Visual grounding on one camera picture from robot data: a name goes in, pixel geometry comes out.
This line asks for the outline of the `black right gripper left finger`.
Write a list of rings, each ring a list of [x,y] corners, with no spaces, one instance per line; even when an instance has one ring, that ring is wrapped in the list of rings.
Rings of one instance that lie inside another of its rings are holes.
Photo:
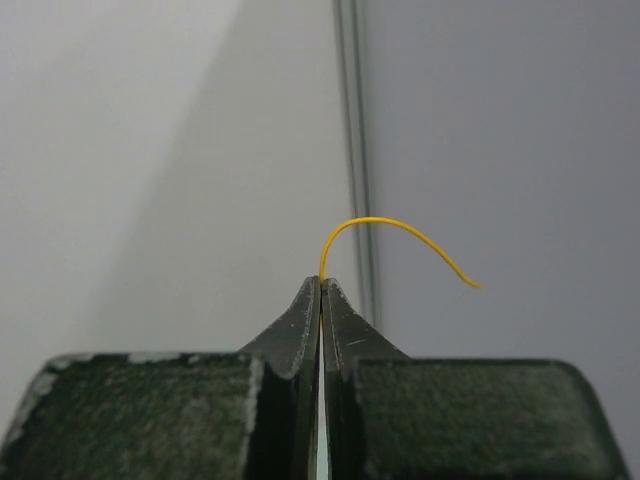
[[[312,479],[320,283],[239,350],[75,353],[34,376],[5,479]]]

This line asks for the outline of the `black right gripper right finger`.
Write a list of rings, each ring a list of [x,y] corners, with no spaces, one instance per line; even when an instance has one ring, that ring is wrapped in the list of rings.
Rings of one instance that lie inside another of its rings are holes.
[[[416,359],[322,286],[333,479],[626,479],[599,399],[551,359]]]

